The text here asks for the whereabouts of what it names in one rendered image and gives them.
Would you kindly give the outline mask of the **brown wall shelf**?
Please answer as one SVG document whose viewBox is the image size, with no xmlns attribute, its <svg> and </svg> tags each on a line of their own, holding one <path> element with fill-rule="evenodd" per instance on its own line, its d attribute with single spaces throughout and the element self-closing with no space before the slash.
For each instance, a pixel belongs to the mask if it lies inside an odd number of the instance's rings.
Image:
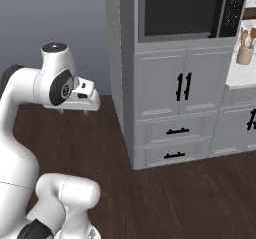
<svg viewBox="0 0 256 239">
<path fill-rule="evenodd" d="M 246 8 L 243 15 L 244 20 L 256 19 L 256 7 Z"/>
</svg>

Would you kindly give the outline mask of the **grey cabinet door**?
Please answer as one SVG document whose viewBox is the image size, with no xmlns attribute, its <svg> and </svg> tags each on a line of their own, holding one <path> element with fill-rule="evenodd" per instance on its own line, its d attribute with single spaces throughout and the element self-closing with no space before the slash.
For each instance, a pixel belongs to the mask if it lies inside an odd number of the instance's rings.
<svg viewBox="0 0 256 239">
<path fill-rule="evenodd" d="M 135 119 L 178 113 L 177 77 L 183 72 L 185 50 L 136 54 L 134 57 Z"/>
<path fill-rule="evenodd" d="M 220 104 L 228 68 L 233 53 L 232 47 L 190 49 L 186 55 L 185 74 L 192 73 L 189 98 L 184 92 L 180 103 L 181 114 L 202 113 L 217 110 Z"/>
</svg>

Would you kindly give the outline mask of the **grey base cupboard door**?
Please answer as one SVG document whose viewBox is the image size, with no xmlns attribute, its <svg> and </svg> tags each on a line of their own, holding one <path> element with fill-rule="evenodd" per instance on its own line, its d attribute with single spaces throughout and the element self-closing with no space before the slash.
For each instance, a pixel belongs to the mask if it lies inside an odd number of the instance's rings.
<svg viewBox="0 0 256 239">
<path fill-rule="evenodd" d="M 212 156 L 240 153 L 243 150 L 251 110 L 250 107 L 240 107 L 220 111 L 211 145 Z"/>
</svg>

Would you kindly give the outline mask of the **tall grey cabinet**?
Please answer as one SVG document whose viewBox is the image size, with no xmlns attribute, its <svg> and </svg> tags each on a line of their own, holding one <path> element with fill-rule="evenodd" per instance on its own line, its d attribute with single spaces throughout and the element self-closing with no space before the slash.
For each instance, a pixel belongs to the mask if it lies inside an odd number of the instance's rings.
<svg viewBox="0 0 256 239">
<path fill-rule="evenodd" d="M 182 141 L 166 142 L 162 144 L 136 147 L 134 141 L 135 123 L 148 120 L 170 119 L 174 117 L 191 116 L 193 114 L 216 112 L 216 124 L 221 99 L 217 110 L 192 114 L 181 114 L 179 111 L 180 103 L 182 102 L 182 94 L 184 92 L 184 78 L 186 76 L 186 55 L 187 51 L 190 49 L 232 47 L 234 51 L 238 29 L 237 34 L 234 37 L 162 42 L 141 42 L 138 36 L 138 0 L 106 0 L 106 9 L 110 49 L 111 94 L 132 167 L 134 162 L 134 149 L 136 148 L 166 145 L 176 142 L 200 140 L 204 138 L 210 138 L 212 143 L 214 130 L 211 137 L 187 139 Z M 136 120 L 134 112 L 135 55 L 142 53 L 169 52 L 179 50 L 185 50 L 186 53 L 182 72 L 183 80 L 178 113 L 176 115 L 164 116 L 162 118 Z"/>
</svg>

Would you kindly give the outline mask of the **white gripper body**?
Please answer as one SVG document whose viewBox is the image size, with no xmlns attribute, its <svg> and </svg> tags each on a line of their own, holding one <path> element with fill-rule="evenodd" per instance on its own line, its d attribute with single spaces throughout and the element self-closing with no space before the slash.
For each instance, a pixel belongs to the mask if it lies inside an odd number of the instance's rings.
<svg viewBox="0 0 256 239">
<path fill-rule="evenodd" d="M 97 111 L 100 108 L 100 98 L 97 90 L 94 89 L 90 98 L 67 99 L 61 105 L 58 105 L 58 106 L 45 105 L 45 108 L 58 109 L 58 110 Z"/>
</svg>

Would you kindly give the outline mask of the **beige utensil pot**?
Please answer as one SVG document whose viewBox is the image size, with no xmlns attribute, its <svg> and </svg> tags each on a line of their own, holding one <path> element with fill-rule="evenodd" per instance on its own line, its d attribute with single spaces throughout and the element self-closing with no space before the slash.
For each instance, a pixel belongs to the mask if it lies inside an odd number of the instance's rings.
<svg viewBox="0 0 256 239">
<path fill-rule="evenodd" d="M 240 65 L 249 65 L 252 59 L 253 51 L 253 48 L 240 47 L 238 50 L 236 63 Z"/>
</svg>

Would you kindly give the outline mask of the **wooden spatula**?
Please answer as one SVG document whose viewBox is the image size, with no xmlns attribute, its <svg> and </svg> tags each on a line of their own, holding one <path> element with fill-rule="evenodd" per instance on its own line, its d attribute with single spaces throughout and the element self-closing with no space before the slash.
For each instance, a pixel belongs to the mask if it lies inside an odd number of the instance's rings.
<svg viewBox="0 0 256 239">
<path fill-rule="evenodd" d="M 254 27 L 251 28 L 250 38 L 251 38 L 251 41 L 250 41 L 249 48 L 252 49 L 253 48 L 253 40 L 256 38 L 256 28 L 254 28 Z"/>
</svg>

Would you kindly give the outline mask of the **grey base cupboard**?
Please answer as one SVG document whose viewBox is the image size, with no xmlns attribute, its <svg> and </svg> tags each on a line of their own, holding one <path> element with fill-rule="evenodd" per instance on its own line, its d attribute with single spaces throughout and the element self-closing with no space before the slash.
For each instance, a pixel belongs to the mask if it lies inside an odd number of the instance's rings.
<svg viewBox="0 0 256 239">
<path fill-rule="evenodd" d="M 244 148 L 240 152 L 242 153 L 256 150 L 256 87 L 225 90 L 219 114 L 222 109 L 238 109 L 240 107 L 250 107 L 254 111 L 251 128 L 245 138 Z"/>
</svg>

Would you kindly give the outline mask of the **grey drawer front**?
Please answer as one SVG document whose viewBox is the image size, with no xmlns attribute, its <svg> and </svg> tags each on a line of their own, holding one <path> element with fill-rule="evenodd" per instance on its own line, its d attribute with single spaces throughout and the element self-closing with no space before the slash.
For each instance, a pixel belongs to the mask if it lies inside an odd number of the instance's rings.
<svg viewBox="0 0 256 239">
<path fill-rule="evenodd" d="M 135 123 L 134 141 L 136 147 L 211 137 L 217 117 L 216 112 L 193 114 L 170 119 L 148 120 Z M 169 129 L 190 129 L 189 132 L 167 135 Z"/>
<path fill-rule="evenodd" d="M 200 140 L 136 148 L 134 149 L 133 168 L 139 170 L 203 159 L 208 156 L 210 144 L 211 139 L 204 138 Z M 176 154 L 178 152 L 185 153 L 186 155 L 171 159 L 163 158 L 167 153 Z"/>
</svg>

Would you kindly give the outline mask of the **built-in microwave with black panel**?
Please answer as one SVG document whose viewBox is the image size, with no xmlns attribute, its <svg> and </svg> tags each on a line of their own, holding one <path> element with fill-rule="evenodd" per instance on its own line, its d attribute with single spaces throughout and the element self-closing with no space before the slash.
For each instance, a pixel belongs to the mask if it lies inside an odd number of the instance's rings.
<svg viewBox="0 0 256 239">
<path fill-rule="evenodd" d="M 246 0 L 138 0 L 141 42 L 234 37 Z"/>
</svg>

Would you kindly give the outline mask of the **wooden spoon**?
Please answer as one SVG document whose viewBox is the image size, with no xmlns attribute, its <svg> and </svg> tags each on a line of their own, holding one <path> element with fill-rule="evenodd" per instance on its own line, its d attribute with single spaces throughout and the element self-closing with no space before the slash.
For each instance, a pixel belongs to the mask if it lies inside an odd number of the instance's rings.
<svg viewBox="0 0 256 239">
<path fill-rule="evenodd" d="M 241 28 L 241 47 L 245 47 L 246 39 L 248 36 L 248 30 Z"/>
</svg>

